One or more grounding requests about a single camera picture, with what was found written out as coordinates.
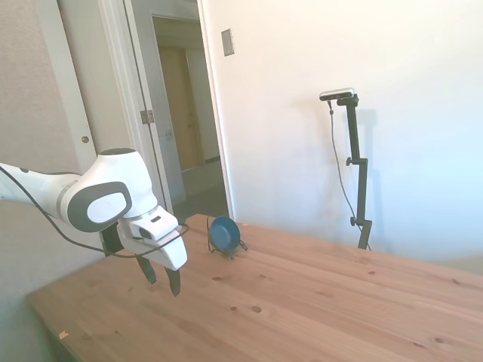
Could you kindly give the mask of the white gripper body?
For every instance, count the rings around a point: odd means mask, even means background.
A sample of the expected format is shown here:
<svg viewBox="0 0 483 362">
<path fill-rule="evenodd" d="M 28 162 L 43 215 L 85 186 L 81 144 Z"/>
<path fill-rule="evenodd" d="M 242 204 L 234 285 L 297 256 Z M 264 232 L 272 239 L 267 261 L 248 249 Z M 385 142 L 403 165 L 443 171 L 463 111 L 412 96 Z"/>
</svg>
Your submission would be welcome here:
<svg viewBox="0 0 483 362">
<path fill-rule="evenodd" d="M 176 271 L 187 262 L 186 247 L 177 230 L 157 241 L 142 238 L 135 240 L 121 223 L 117 225 L 117 232 L 125 249 L 137 255 L 143 254 L 149 261 L 157 262 L 165 268 Z"/>
</svg>

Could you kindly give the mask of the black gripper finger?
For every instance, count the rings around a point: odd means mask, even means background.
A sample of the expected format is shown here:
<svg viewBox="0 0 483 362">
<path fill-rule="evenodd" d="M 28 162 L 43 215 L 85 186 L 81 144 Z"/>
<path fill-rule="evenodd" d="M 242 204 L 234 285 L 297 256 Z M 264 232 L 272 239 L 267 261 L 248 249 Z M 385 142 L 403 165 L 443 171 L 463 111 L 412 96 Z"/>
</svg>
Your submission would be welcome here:
<svg viewBox="0 0 483 362">
<path fill-rule="evenodd" d="M 178 296 L 181 291 L 180 271 L 165 268 L 165 273 L 168 276 L 171 293 L 173 296 Z"/>
<path fill-rule="evenodd" d="M 151 284 L 155 284 L 157 281 L 157 277 L 151 262 L 147 258 L 142 256 L 137 256 L 136 260 L 148 282 L 150 282 Z"/>
</svg>

